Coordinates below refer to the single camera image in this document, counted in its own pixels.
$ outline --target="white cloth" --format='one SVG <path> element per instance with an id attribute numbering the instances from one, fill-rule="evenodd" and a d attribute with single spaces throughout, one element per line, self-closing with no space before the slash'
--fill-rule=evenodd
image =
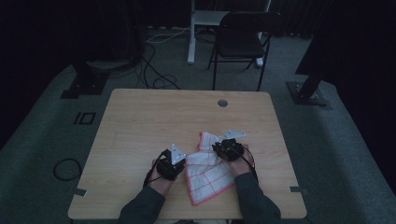
<path id="1" fill-rule="evenodd" d="M 233 185 L 230 168 L 212 148 L 222 139 L 211 133 L 200 135 L 199 151 L 186 157 L 185 173 L 192 205 L 203 203 Z"/>

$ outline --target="dark sleeve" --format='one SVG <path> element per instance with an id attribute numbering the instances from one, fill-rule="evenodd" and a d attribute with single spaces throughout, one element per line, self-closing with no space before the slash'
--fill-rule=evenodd
<path id="1" fill-rule="evenodd" d="M 280 223 L 280 210 L 262 193 L 253 173 L 239 175 L 234 180 L 239 208 L 247 224 Z"/>
<path id="2" fill-rule="evenodd" d="M 152 224 L 157 220 L 164 202 L 163 195 L 155 189 L 145 187 L 122 208 L 119 223 Z"/>

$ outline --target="chair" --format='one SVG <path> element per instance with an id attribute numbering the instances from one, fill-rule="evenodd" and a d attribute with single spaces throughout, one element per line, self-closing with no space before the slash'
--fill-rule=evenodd
<path id="1" fill-rule="evenodd" d="M 257 87 L 259 91 L 270 48 L 270 39 L 278 31 L 281 23 L 282 17 L 277 12 L 234 11 L 227 13 L 221 19 L 216 31 L 215 45 L 207 67 L 210 69 L 210 65 L 214 63 L 212 90 L 216 87 L 218 63 L 249 62 L 246 67 L 249 69 L 256 58 L 263 57 Z M 259 32 L 265 36 L 263 43 L 259 39 Z M 219 56 L 226 60 L 219 61 Z"/>

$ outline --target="desk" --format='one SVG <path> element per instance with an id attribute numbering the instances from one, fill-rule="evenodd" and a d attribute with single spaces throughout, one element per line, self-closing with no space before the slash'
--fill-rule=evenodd
<path id="1" fill-rule="evenodd" d="M 265 11 L 268 11 L 271 0 L 266 1 Z M 195 25 L 216 25 L 220 24 L 221 19 L 228 11 L 213 11 L 213 10 L 195 10 L 195 0 L 191 0 L 191 33 L 189 56 L 187 58 L 188 64 L 194 64 L 195 61 Z M 262 66 L 262 58 L 256 59 L 258 67 Z"/>
<path id="2" fill-rule="evenodd" d="M 227 100 L 221 107 L 218 100 Z M 114 90 L 69 208 L 73 219 L 118 218 L 142 189 L 151 161 L 173 143 L 191 154 L 199 133 L 241 130 L 256 161 L 260 186 L 283 218 L 306 215 L 271 97 L 265 92 Z M 239 218 L 234 187 L 192 206 L 184 172 L 169 192 L 159 219 Z"/>

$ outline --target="stand base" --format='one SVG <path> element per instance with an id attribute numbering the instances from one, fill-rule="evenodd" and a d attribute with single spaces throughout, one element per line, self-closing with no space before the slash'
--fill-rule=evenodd
<path id="1" fill-rule="evenodd" d="M 80 95 L 101 95 L 107 78 L 107 73 L 95 74 L 95 78 L 89 84 L 81 86 L 78 77 L 76 77 L 69 90 L 62 93 L 61 99 L 78 99 Z"/>
<path id="2" fill-rule="evenodd" d="M 286 82 L 293 102 L 296 105 L 318 105 L 331 109 L 329 102 L 323 99 L 319 89 L 315 90 L 314 94 L 309 98 L 300 97 L 299 91 L 303 84 L 303 82 Z"/>

